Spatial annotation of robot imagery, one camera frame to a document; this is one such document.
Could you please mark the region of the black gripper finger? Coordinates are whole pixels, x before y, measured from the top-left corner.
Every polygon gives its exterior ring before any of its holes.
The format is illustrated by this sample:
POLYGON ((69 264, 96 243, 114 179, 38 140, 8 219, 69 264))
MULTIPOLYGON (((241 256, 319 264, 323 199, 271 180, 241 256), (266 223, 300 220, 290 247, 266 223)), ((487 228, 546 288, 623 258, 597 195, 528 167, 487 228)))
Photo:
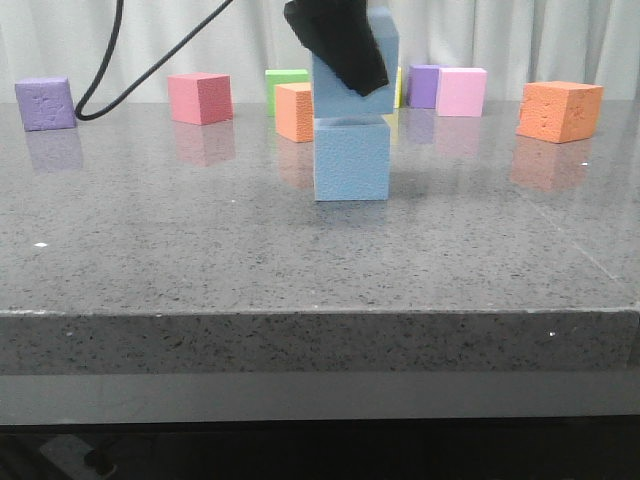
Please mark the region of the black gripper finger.
POLYGON ((300 43, 349 89, 366 97, 389 84, 365 1, 289 1, 283 14, 300 43))

